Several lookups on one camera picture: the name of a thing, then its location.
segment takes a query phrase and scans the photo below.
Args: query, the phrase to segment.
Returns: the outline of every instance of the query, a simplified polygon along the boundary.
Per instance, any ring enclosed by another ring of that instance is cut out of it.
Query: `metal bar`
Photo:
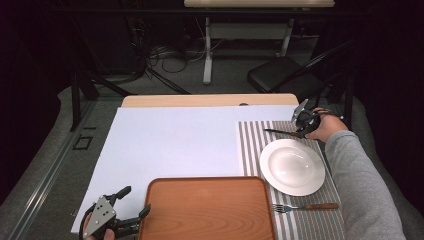
[[[62,167],[65,165],[67,160],[66,156],[68,151],[71,149],[72,143],[74,143],[75,140],[79,137],[79,133],[82,131],[84,123],[88,120],[88,117],[93,111],[95,105],[96,102],[87,102],[86,106],[83,109],[83,118],[81,120],[81,123],[77,126],[74,132],[69,133],[52,166],[44,176],[43,180],[40,181],[40,183],[32,193],[31,197],[27,202],[24,212],[22,213],[21,218],[16,223],[15,228],[12,230],[8,237],[9,240],[24,239],[25,234],[27,233],[29,227],[34,221],[34,218],[37,216],[38,211],[46,200],[50,189],[55,183],[57,176],[62,170]]]
[[[367,12],[339,11],[334,9],[287,10],[287,9],[70,9],[51,8],[52,12],[69,14],[100,14],[125,16],[246,16],[252,17],[288,17],[288,18],[325,18],[325,19],[362,19],[369,16]]]

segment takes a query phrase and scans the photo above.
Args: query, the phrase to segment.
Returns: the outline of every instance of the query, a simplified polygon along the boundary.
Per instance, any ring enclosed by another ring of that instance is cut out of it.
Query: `wooden desk top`
[[[128,96],[122,107],[207,107],[249,105],[298,105],[293,94],[200,94]]]
[[[294,8],[333,7],[333,0],[185,0],[186,7]]]

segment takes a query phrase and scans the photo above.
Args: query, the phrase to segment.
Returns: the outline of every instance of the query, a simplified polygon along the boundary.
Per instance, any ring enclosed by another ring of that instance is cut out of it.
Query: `wooden tray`
[[[274,239],[258,177],[160,178],[149,185],[139,239]]]

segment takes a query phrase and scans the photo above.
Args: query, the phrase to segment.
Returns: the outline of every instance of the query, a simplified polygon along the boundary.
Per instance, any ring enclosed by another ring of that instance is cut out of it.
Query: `wooden fork handle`
[[[320,204],[308,204],[305,206],[306,210],[314,209],[338,209],[339,204],[337,203],[320,203]]]

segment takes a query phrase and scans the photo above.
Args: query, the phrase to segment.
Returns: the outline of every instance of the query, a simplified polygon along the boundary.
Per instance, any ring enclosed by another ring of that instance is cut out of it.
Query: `table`
[[[323,8],[333,7],[333,0],[185,0],[191,8]],[[212,78],[211,39],[279,39],[283,40],[277,57],[285,56],[293,30],[294,19],[285,23],[211,23],[206,17],[205,41],[206,59],[203,84],[210,84]]]
[[[297,105],[292,94],[127,97],[115,116],[72,232],[77,231],[81,212],[93,200],[123,185],[132,186],[133,191],[122,203],[117,202],[115,209],[118,218],[128,219],[142,209],[147,185],[157,178],[260,176],[253,163],[255,158],[267,142],[281,136],[262,136],[261,139],[266,139],[262,145],[248,143],[246,139],[255,139],[257,124],[278,127],[281,121],[287,122]],[[304,141],[320,151],[316,142]],[[241,142],[251,147],[244,148]],[[254,153],[242,154],[253,149]],[[104,177],[110,171],[113,171],[113,180]],[[294,204],[327,199],[338,202],[331,177],[327,176],[323,189],[331,191],[291,198],[269,188],[270,199],[273,203]],[[309,239],[343,239],[339,212],[312,215],[295,212],[278,216],[274,221],[278,239],[307,236]],[[331,224],[308,225],[316,221],[331,221]]]

